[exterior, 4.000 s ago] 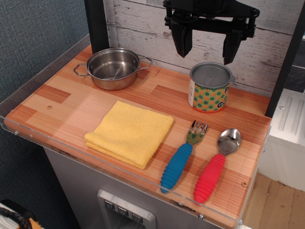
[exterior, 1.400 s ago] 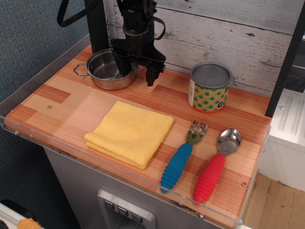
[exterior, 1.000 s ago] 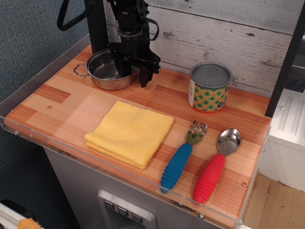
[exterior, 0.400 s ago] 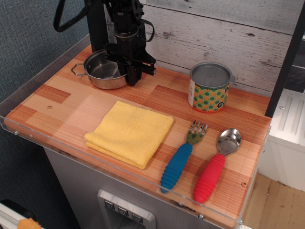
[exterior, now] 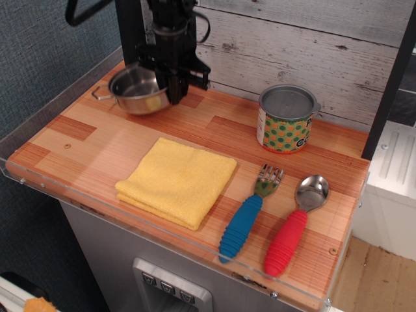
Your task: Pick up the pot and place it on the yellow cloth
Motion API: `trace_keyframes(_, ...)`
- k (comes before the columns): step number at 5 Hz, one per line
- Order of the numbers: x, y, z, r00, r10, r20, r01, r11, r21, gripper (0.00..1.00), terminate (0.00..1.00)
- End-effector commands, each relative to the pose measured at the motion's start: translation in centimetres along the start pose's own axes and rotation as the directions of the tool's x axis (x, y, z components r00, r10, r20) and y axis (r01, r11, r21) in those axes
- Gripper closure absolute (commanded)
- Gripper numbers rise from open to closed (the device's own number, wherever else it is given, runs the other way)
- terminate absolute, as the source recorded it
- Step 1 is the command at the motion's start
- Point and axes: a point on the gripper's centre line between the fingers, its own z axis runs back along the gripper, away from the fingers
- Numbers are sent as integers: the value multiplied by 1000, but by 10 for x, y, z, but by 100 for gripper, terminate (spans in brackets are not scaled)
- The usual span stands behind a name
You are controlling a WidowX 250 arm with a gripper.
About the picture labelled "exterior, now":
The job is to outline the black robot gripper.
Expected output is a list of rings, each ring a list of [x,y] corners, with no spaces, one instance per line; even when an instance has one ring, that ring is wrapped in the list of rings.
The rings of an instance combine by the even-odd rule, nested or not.
[[[208,89],[210,67],[196,56],[196,29],[175,36],[155,36],[155,44],[141,49],[141,64],[155,71],[160,90],[168,88],[170,103],[177,105],[187,95],[189,84]]]

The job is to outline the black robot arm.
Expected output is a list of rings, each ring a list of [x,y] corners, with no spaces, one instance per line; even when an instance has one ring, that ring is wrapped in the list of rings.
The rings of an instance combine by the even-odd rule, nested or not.
[[[149,1],[154,44],[138,44],[138,61],[153,70],[170,103],[178,104],[190,85],[207,90],[210,67],[196,55],[211,32],[207,16],[196,12],[196,1]]]

